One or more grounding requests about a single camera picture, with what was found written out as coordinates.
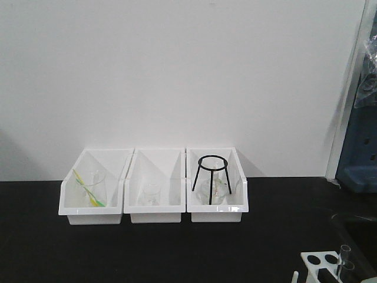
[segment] plastic bag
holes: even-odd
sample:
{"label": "plastic bag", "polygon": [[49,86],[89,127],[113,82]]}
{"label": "plastic bag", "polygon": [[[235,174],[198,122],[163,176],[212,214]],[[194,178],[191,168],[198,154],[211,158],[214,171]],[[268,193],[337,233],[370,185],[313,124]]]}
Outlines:
{"label": "plastic bag", "polygon": [[365,41],[366,56],[361,83],[356,91],[355,108],[377,106],[377,35]]}

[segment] white plastic bin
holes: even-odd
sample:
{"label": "white plastic bin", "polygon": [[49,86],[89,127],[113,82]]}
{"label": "white plastic bin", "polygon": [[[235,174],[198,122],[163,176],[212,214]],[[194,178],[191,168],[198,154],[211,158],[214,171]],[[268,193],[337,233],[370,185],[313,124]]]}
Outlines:
{"label": "white plastic bin", "polygon": [[[84,149],[61,183],[59,215],[67,215],[71,225],[119,224],[123,214],[124,180],[134,149]],[[94,207],[86,191],[78,187],[75,169],[90,182],[90,173],[104,172],[104,207]]]}
{"label": "white plastic bin", "polygon": [[[209,183],[210,172],[200,169],[195,191],[192,191],[198,169],[198,160],[205,155],[218,155],[228,161],[228,173],[232,194],[227,194],[221,204],[204,204],[199,198],[200,187]],[[227,184],[224,170],[218,172],[219,179]],[[240,222],[242,213],[249,211],[247,180],[234,147],[213,149],[187,149],[187,212],[192,222]]]}
{"label": "white plastic bin", "polygon": [[124,186],[132,223],[181,222],[186,211],[184,149],[136,149]]}

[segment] white door frame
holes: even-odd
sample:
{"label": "white door frame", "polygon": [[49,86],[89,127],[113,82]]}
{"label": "white door frame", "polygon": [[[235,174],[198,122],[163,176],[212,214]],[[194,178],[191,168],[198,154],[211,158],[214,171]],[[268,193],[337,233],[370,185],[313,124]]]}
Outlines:
{"label": "white door frame", "polygon": [[334,179],[338,168],[349,116],[353,107],[353,101],[355,99],[359,77],[363,67],[365,56],[364,41],[367,40],[371,34],[376,9],[377,0],[365,0],[360,25],[355,34],[355,45],[352,48],[347,71],[345,72],[345,83],[343,84],[342,97],[340,98],[339,113],[337,113],[338,123],[325,176],[327,179]]}

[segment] test tube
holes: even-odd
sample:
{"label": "test tube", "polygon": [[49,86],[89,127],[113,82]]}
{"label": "test tube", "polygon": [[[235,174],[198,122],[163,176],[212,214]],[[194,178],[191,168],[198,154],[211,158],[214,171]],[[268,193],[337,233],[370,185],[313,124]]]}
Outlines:
{"label": "test tube", "polygon": [[340,280],[340,274],[342,273],[342,268],[348,262],[349,254],[351,253],[351,248],[347,245],[341,245],[338,256],[338,267],[336,268],[336,279]]}

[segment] black countertop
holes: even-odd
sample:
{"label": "black countertop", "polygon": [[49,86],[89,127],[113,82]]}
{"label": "black countertop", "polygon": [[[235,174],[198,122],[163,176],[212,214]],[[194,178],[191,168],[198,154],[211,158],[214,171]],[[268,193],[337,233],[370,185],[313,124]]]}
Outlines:
{"label": "black countertop", "polygon": [[240,223],[71,226],[61,182],[0,183],[0,282],[281,282],[306,278],[300,252],[337,251],[336,213],[375,201],[323,178],[252,178]]}

